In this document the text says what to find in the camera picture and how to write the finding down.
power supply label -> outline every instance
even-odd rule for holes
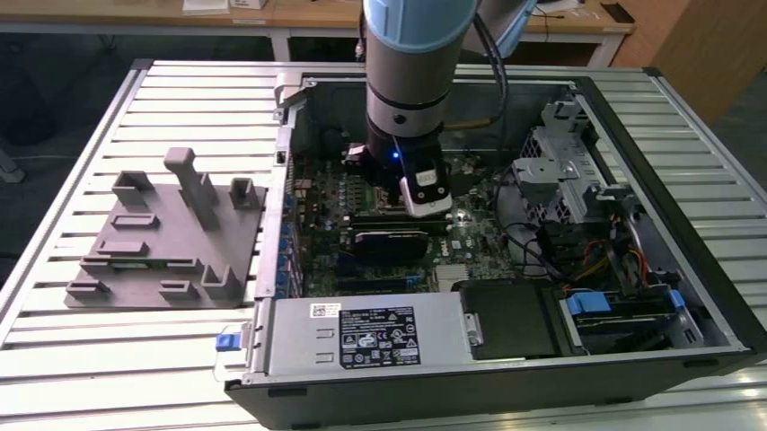
[[[420,364],[412,307],[341,310],[340,366],[348,370]]]

slotted aluminum surface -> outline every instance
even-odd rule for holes
[[[77,273],[77,259],[88,251],[112,207],[117,172],[144,170],[153,181],[173,181],[161,165],[169,146],[195,149],[195,166],[212,172],[213,182],[225,184],[233,176],[249,176],[268,187],[279,129],[272,120],[277,73],[319,70],[345,73],[361,69],[332,64],[155,62],[148,71],[131,72],[0,296],[7,312],[0,337],[9,330],[0,350],[0,429],[263,429],[224,395],[212,369],[217,362],[236,372],[244,363],[240,353],[216,356],[213,337],[252,317],[251,308],[68,310],[64,285]],[[490,75],[479,66],[462,67],[459,75],[463,73]],[[668,89],[662,90],[663,81],[640,70],[535,67],[510,68],[510,73],[547,78],[592,76],[763,321],[763,195],[700,121]],[[611,155],[606,158],[620,180]],[[256,245],[255,276],[259,248]],[[610,407],[356,429],[763,429],[766,370],[755,366],[707,377],[646,401]]]

wire bundle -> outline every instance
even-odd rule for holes
[[[490,34],[488,26],[482,20],[479,13],[475,14],[474,25],[478,31],[479,43],[482,44],[482,47],[484,48],[486,54],[488,56],[490,68],[492,69],[492,76],[495,77],[495,82],[499,86],[499,92],[500,92],[499,108],[496,113],[486,119],[478,119],[474,121],[466,121],[462,123],[446,125],[444,130],[450,131],[486,128],[506,116],[506,104],[508,101],[508,77],[506,75],[506,67],[503,66],[502,52],[499,51],[499,46],[495,42],[495,39],[492,38],[492,34]]]

table leg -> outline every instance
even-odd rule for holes
[[[268,32],[268,37],[272,40],[275,61],[289,61],[289,31],[287,29],[272,29]]]
[[[606,34],[602,43],[596,46],[595,53],[588,60],[588,67],[610,67],[612,58],[619,52],[620,43],[623,42],[624,34]]]

white paper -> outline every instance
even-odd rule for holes
[[[183,0],[184,15],[224,15],[229,13],[229,0]]]
[[[534,14],[550,14],[555,12],[566,12],[572,9],[582,7],[582,3],[578,0],[558,0],[556,2],[538,4]]]

